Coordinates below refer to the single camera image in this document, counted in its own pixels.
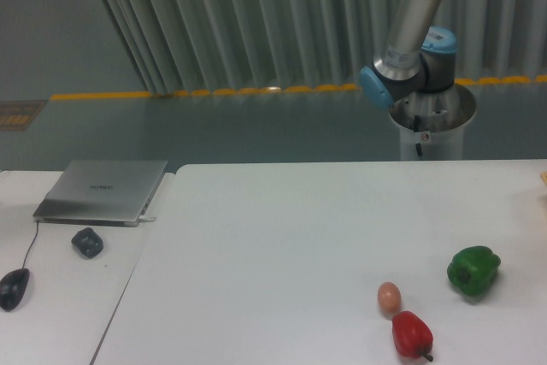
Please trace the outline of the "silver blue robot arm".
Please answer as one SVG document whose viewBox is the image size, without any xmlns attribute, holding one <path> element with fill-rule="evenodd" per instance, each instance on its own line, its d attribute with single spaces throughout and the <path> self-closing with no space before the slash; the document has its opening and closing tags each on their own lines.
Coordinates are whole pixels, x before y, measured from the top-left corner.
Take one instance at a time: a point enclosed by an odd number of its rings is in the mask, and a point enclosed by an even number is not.
<svg viewBox="0 0 547 365">
<path fill-rule="evenodd" d="M 456 37 L 432 27 L 441 0 L 401 0 L 385 48 L 362 68 L 360 84 L 375 105 L 391 107 L 415 91 L 442 92 L 454 84 Z"/>
</svg>

